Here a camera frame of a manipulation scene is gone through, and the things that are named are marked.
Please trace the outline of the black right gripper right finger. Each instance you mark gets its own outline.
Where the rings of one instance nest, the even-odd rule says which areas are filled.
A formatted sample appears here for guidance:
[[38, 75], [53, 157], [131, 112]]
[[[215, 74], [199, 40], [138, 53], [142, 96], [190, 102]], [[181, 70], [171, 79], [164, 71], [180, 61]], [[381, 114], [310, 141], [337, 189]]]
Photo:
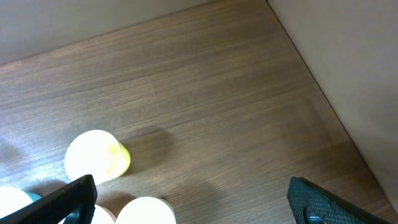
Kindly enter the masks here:
[[299, 224], [389, 224], [303, 177], [292, 177], [287, 199]]

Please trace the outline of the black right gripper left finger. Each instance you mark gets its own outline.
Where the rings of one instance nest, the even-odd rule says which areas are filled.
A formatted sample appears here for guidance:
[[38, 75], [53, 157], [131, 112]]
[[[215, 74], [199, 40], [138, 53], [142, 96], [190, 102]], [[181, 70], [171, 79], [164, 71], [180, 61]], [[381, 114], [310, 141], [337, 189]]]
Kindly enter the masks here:
[[90, 224], [97, 196], [93, 176], [87, 174], [5, 216], [1, 224]]

